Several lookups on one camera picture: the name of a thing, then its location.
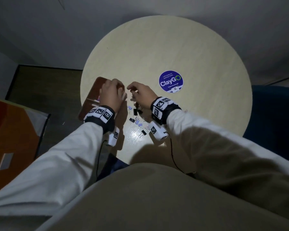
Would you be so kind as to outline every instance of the wooden tabletop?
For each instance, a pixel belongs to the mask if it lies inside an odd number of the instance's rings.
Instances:
[[[183,80],[178,92],[169,93],[160,86],[159,78],[166,71],[178,73]],[[189,19],[148,16],[124,23],[108,33],[85,64],[81,103],[99,76],[117,78],[125,86],[132,81],[149,85],[158,96],[174,100],[182,110],[207,118],[240,136],[250,119],[251,85],[239,55],[216,32]],[[127,92],[127,106],[133,107],[130,99]],[[149,134],[139,138],[140,127],[128,120],[132,116],[124,104],[116,124],[122,132],[120,143],[112,151],[126,163],[152,162],[174,167],[169,138],[164,143],[156,142]],[[184,151],[173,142],[178,166],[193,171],[194,166]]]

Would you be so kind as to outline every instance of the dark wooden floor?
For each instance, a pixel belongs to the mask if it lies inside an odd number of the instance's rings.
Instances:
[[[51,114],[39,148],[41,155],[77,129],[82,71],[20,66],[8,100]]]

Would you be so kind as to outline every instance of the brown leather case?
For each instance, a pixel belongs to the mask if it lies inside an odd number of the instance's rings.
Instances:
[[[94,108],[94,105],[99,105],[99,103],[95,102],[94,100],[98,100],[100,96],[100,89],[102,88],[102,85],[107,81],[106,78],[98,77],[94,83],[93,86],[85,99],[83,106],[81,107],[81,110],[78,115],[78,119],[83,122],[83,119],[87,115],[87,113]],[[124,89],[124,85],[117,85],[117,89],[122,87]]]

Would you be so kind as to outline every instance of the long sleeve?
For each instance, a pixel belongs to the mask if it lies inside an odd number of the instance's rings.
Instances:
[[[103,136],[88,122],[36,159],[0,190],[0,215],[51,216],[79,195],[92,174]]]
[[[167,124],[200,180],[289,219],[289,161],[182,110]]]

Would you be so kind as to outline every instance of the purple sticker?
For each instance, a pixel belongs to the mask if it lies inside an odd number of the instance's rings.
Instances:
[[[183,87],[183,78],[178,72],[168,70],[161,74],[159,84],[164,91],[175,93]]]

